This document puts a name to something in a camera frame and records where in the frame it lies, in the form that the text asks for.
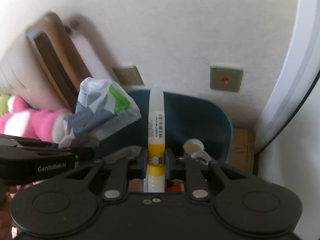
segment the white plastic bag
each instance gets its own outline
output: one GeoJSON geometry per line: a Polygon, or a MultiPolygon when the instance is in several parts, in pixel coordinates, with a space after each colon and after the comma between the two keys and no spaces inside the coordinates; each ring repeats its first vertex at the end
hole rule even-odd
{"type": "Polygon", "coordinates": [[[140,118],[137,104],[117,82],[86,78],[80,84],[76,113],[64,118],[66,135],[59,148],[95,147],[140,118]]]}

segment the wall plate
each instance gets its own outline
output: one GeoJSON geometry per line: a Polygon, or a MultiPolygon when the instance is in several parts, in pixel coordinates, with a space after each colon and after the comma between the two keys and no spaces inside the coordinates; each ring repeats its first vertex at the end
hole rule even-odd
{"type": "Polygon", "coordinates": [[[227,66],[210,66],[210,88],[239,92],[243,69],[227,66]]]}
{"type": "Polygon", "coordinates": [[[123,86],[143,85],[142,78],[136,66],[113,67],[119,82],[123,86]]]}

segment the white door frame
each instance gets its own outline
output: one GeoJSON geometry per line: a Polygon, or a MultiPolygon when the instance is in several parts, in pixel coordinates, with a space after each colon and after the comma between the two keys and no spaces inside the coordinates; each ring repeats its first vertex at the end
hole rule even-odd
{"type": "Polygon", "coordinates": [[[294,29],[279,78],[255,126],[261,150],[295,111],[320,65],[320,0],[298,0],[294,29]]]}

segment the plush toy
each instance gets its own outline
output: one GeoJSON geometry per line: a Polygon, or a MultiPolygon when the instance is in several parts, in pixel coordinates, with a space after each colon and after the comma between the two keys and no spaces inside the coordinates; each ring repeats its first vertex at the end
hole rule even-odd
{"type": "Polygon", "coordinates": [[[8,113],[0,117],[0,133],[42,141],[59,143],[64,136],[63,118],[71,114],[67,109],[57,111],[36,110],[17,96],[0,96],[0,104],[6,104],[8,113]]]}

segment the wooden floor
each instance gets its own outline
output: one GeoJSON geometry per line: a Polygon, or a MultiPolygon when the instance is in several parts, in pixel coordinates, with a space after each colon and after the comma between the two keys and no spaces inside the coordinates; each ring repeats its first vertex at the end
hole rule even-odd
{"type": "Polygon", "coordinates": [[[254,132],[245,129],[233,130],[232,148],[228,164],[242,171],[252,173],[254,132]]]}

